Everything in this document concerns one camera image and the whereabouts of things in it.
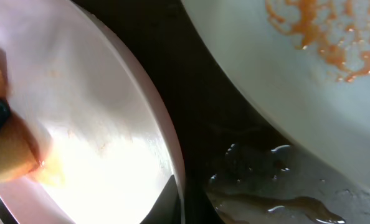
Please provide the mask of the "yellow green sponge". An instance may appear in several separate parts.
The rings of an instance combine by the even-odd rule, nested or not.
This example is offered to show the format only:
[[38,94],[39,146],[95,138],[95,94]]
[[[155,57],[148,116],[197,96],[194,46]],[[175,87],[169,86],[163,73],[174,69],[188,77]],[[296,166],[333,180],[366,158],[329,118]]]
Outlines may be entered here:
[[0,69],[0,183],[20,178],[41,165],[38,143],[24,121],[11,110],[6,87]]

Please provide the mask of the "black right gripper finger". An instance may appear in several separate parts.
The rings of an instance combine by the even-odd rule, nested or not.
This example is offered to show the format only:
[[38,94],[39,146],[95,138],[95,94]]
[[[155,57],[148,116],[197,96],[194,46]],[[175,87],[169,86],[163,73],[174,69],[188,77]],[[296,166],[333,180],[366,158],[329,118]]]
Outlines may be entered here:
[[181,224],[181,200],[174,175],[140,224]]

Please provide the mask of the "grey-white plate with sauce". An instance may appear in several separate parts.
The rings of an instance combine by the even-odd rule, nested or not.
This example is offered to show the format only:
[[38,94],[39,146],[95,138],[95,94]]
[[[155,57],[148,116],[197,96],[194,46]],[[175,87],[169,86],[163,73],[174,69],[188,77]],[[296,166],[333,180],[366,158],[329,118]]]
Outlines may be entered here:
[[370,189],[370,1],[183,5],[221,69],[270,124]]

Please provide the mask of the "white plate with sauce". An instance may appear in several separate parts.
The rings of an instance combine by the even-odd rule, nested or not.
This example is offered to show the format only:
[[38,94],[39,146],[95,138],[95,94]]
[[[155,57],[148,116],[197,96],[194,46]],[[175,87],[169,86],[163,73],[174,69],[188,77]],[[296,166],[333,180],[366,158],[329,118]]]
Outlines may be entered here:
[[7,100],[41,166],[0,183],[3,223],[133,223],[185,170],[169,113],[147,72],[102,21],[72,1],[0,0]]

